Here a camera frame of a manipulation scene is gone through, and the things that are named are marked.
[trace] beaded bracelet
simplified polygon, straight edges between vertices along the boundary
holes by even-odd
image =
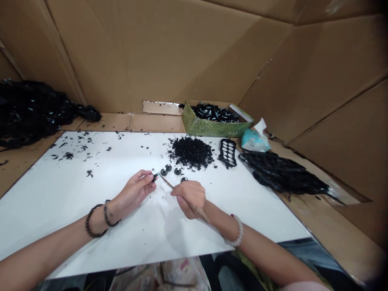
[[[115,227],[120,221],[121,221],[121,219],[118,221],[118,222],[116,222],[115,224],[111,224],[110,222],[109,222],[109,220],[108,220],[108,215],[106,214],[106,204],[109,202],[110,200],[105,200],[105,205],[104,205],[104,217],[105,217],[105,221],[106,221],[106,224],[108,225],[108,226],[110,226],[110,227]]]
[[[92,238],[100,238],[102,237],[104,234],[106,234],[106,232],[108,231],[108,229],[104,230],[104,232],[100,233],[100,234],[94,234],[92,233],[92,231],[90,230],[90,226],[89,226],[89,219],[90,219],[90,216],[92,216],[92,213],[94,210],[96,210],[98,207],[102,206],[102,204],[97,204],[96,206],[94,206],[88,216],[86,217],[86,221],[85,221],[85,227],[86,227],[86,231],[88,233],[88,235]]]
[[[230,241],[230,240],[225,239],[225,243],[228,244],[228,245],[231,245],[232,247],[238,247],[240,245],[242,239],[243,239],[244,227],[243,227],[243,224],[242,224],[240,218],[238,218],[237,215],[231,214],[231,216],[234,217],[235,220],[237,220],[237,223],[238,223],[238,237],[233,242]]]

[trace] pile of black plastic trimmings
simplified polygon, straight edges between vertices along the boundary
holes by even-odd
[[[176,164],[198,171],[214,162],[211,146],[205,144],[200,139],[191,137],[182,137],[181,139],[169,139],[172,150],[168,151],[169,158]]]

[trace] wooden stick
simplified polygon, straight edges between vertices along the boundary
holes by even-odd
[[[166,182],[166,184],[168,186],[170,186],[171,189],[174,189],[174,186],[172,186],[167,180],[166,178],[164,178],[162,175],[160,175],[160,177],[163,179],[164,182]],[[193,204],[191,204],[190,202],[188,202],[186,200],[187,204],[189,204],[191,210],[200,218],[202,219],[203,221],[205,221],[207,224],[210,223],[210,220],[209,218],[207,218],[205,212],[203,212],[203,210],[201,208],[198,208],[198,207],[195,207]]]

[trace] green patterned box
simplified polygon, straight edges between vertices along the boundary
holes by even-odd
[[[254,120],[240,108],[234,104],[226,102],[207,102],[222,108],[229,108],[231,111],[238,113],[239,123],[224,123],[215,122],[212,120],[205,120],[198,118],[191,105],[195,106],[199,101],[186,101],[185,109],[183,110],[182,120],[185,125],[186,131],[189,135],[196,136],[213,136],[213,137],[241,137],[246,129],[250,128]]]

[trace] white board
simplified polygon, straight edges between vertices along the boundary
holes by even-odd
[[[89,213],[114,198],[138,170],[160,171],[167,162],[168,138],[174,133],[65,132],[35,165],[0,200],[0,260],[24,246]],[[208,200],[274,242],[309,237],[308,232],[276,194],[254,180],[237,159],[229,170],[217,160],[221,138],[200,137],[214,151],[206,171],[171,171],[167,180],[177,185],[182,177],[199,181]],[[72,160],[59,159],[66,153]],[[53,154],[59,158],[53,160]],[[93,178],[86,177],[92,170]],[[107,234],[95,239],[54,271],[50,278],[135,266],[231,250],[211,227],[188,220],[171,189],[162,179],[141,207]]]

